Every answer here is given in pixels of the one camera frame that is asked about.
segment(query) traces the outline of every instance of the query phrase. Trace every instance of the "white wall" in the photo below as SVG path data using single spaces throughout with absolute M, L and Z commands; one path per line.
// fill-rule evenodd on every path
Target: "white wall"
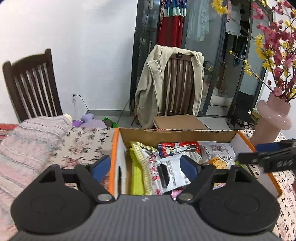
M 137 0 L 5 0 L 0 64 L 51 48 L 63 113 L 122 110 L 129 99 Z M 0 123 L 18 123 L 0 70 Z
M 272 6 L 275 6 L 276 5 L 276 1 L 272 0 L 270 1 L 269 3 L 269 6 L 272 7 Z M 279 21 L 279 20 L 286 20 L 286 16 L 282 16 L 282 15 L 279 15 L 279 14 L 275 14 L 274 15 L 274 20 L 275 21 Z M 267 76 L 266 76 L 266 80 L 271 80 L 273 82 L 273 76 L 271 73 L 269 73 L 267 71 Z M 260 100 L 265 100 L 267 101 L 268 99 L 268 96 L 269 96 L 269 93 L 270 93 L 270 90 L 263 85 L 263 91 L 262 91 L 262 95 L 260 96 Z M 293 123 L 293 126 L 290 130 L 288 131 L 281 131 L 281 133 L 288 139 L 296 139 L 296 100 L 291 100 L 290 101 L 290 104 L 291 104 L 291 110 L 289 112 L 289 116 L 290 118 L 292 119 L 292 123 Z

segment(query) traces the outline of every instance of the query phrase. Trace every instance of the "tiled floor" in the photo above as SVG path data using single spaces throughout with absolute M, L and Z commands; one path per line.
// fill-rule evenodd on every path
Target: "tiled floor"
M 103 120 L 105 117 L 109 118 L 114 122 L 118 122 L 118 116 L 99 116 L 95 115 L 96 120 Z M 233 128 L 232 125 L 227 125 L 227 120 L 225 118 L 213 118 L 213 117 L 197 117 L 202 123 L 204 123 L 211 130 L 231 130 L 231 129 L 240 129 L 238 125 Z M 125 128 L 141 128 L 140 125 L 131 123 L 133 121 L 133 116 L 122 116 L 119 120 L 118 127 Z

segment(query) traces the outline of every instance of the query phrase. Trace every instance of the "wooden chair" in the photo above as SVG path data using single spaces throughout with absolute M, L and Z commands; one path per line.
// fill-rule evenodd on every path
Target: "wooden chair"
M 62 115 L 52 65 L 52 53 L 36 54 L 3 64 L 8 92 L 20 121 Z
M 165 67 L 159 116 L 193 115 L 194 75 L 191 56 L 172 54 Z

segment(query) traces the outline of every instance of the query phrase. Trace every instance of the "blue ruffled garment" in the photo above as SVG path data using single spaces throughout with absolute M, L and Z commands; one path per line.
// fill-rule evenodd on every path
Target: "blue ruffled garment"
M 166 0 L 164 3 L 164 17 L 186 16 L 186 0 Z

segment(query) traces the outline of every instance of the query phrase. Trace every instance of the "flower arrangement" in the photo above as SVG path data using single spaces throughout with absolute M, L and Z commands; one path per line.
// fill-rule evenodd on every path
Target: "flower arrangement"
M 267 1 L 260 2 L 262 7 L 255 2 L 252 3 L 255 12 L 252 17 L 255 20 L 264 19 L 263 8 L 267 8 Z M 211 5 L 218 14 L 229 14 L 227 7 L 223 6 L 223 0 L 213 0 Z M 272 10 L 279 15 L 285 15 L 288 20 L 272 22 L 269 26 L 259 23 L 257 28 L 262 34 L 250 37 L 254 40 L 256 53 L 264 61 L 262 66 L 272 73 L 273 81 L 268 80 L 265 83 L 252 70 L 248 60 L 243 60 L 244 71 L 262 81 L 275 96 L 289 102 L 296 98 L 296 27 L 293 25 L 296 23 L 296 10 L 286 0 L 277 0 L 277 5 L 272 7 Z

